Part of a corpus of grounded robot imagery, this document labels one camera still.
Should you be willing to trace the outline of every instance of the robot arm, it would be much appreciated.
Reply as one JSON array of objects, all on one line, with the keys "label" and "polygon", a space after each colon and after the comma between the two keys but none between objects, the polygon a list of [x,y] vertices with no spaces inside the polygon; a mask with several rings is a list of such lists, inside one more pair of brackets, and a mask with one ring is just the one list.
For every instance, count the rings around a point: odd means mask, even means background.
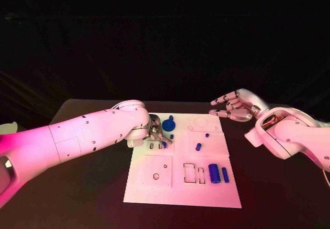
[{"label": "robot arm", "polygon": [[60,163],[106,148],[123,139],[129,147],[143,145],[153,136],[164,137],[161,120],[149,114],[139,100],[68,121],[9,135],[0,135],[0,157],[8,157],[14,174],[0,161],[0,207],[25,183]]},{"label": "robot arm", "polygon": [[266,101],[247,89],[231,92],[211,102],[227,102],[227,111],[211,110],[210,114],[247,122],[256,117],[256,127],[246,134],[256,147],[266,145],[282,159],[303,152],[316,165],[330,172],[330,127],[295,108],[270,109]]}]

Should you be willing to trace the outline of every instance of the table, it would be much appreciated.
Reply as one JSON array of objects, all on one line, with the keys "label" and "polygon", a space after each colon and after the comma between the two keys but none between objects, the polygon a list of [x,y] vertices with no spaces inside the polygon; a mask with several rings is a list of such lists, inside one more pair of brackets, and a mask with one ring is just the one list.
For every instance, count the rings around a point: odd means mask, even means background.
[{"label": "table", "polygon": [[[53,124],[117,102],[71,99]],[[165,113],[211,109],[185,102],[148,101],[146,107]],[[330,188],[312,160],[302,153],[282,160],[264,146],[254,148],[244,137],[254,122],[221,122],[243,209],[123,203],[133,149],[122,141],[27,183],[0,209],[2,228],[330,228]]]}]

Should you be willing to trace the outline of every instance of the blue object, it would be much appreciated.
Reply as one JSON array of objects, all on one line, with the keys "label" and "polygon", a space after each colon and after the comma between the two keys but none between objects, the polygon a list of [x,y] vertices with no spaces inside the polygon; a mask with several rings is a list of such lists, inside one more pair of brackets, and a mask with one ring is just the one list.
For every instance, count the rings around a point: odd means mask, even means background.
[{"label": "blue object", "polygon": [[224,174],[224,178],[226,178],[226,183],[230,183],[230,178],[228,178],[228,174],[227,174],[227,168],[223,168],[223,174]]},{"label": "blue object", "polygon": [[214,184],[221,183],[221,174],[220,174],[220,169],[217,164],[210,165],[210,172],[211,172],[211,182]]},{"label": "blue object", "polygon": [[177,128],[177,123],[174,121],[174,116],[171,115],[169,119],[166,119],[164,121],[164,124],[162,124],[162,127],[164,127],[164,130],[165,131],[174,131],[175,128]]},{"label": "blue object", "polygon": [[201,147],[202,147],[202,144],[201,144],[201,143],[198,143],[198,145],[197,145],[197,151],[200,151],[200,150],[201,150]]}]

